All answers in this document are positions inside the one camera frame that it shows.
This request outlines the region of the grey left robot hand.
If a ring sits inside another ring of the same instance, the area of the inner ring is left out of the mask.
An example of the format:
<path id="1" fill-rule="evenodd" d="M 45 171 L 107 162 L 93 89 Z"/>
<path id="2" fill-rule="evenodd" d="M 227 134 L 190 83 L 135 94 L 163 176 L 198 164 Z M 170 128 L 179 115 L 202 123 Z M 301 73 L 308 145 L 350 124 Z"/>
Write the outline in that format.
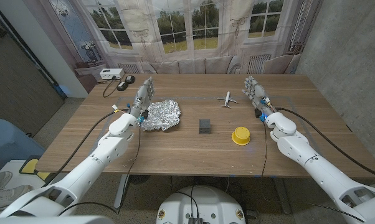
<path id="1" fill-rule="evenodd" d="M 153 77 L 146 79 L 136 92 L 135 100 L 131 106 L 130 114 L 138 118 L 148 109 L 154 96 Z"/>

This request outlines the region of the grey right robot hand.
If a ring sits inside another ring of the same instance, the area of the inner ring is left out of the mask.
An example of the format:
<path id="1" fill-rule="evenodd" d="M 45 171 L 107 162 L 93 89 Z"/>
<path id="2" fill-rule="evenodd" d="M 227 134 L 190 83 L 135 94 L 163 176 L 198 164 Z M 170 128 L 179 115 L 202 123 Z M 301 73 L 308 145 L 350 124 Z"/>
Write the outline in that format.
<path id="1" fill-rule="evenodd" d="M 252 76 L 245 79 L 242 93 L 248 96 L 254 108 L 260 111 L 259 116 L 264 115 L 267 117 L 277 111 L 272 106 L 270 98 L 266 94 L 263 86 L 260 85 Z"/>

